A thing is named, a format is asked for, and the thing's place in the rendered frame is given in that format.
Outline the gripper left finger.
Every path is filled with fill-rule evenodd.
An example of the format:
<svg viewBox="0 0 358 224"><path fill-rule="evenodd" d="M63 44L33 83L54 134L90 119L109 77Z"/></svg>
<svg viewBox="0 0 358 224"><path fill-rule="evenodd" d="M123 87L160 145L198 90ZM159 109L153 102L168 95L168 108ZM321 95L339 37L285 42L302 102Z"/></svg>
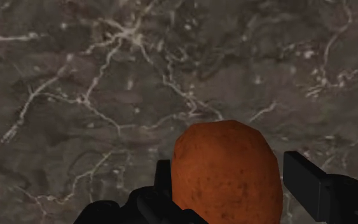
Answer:
<svg viewBox="0 0 358 224"><path fill-rule="evenodd" d="M172 200L170 160L156 163L152 186L133 190L123 206L112 200L87 205L73 224L208 224L192 209Z"/></svg>

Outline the orange-brown potato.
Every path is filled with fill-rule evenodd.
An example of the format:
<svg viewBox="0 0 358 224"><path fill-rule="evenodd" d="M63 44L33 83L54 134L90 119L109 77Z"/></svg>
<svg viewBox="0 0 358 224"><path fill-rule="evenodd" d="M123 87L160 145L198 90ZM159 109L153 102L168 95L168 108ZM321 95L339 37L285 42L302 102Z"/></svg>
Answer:
<svg viewBox="0 0 358 224"><path fill-rule="evenodd" d="M209 224L280 224L279 165L256 129L236 120L196 123L177 138L173 201Z"/></svg>

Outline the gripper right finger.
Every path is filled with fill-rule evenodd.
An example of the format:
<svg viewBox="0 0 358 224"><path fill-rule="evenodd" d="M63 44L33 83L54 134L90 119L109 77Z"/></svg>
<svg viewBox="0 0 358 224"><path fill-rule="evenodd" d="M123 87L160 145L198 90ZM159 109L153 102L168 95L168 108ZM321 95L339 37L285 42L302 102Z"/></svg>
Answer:
<svg viewBox="0 0 358 224"><path fill-rule="evenodd" d="M283 183L316 221L358 224L358 180L328 174L297 151L286 151Z"/></svg>

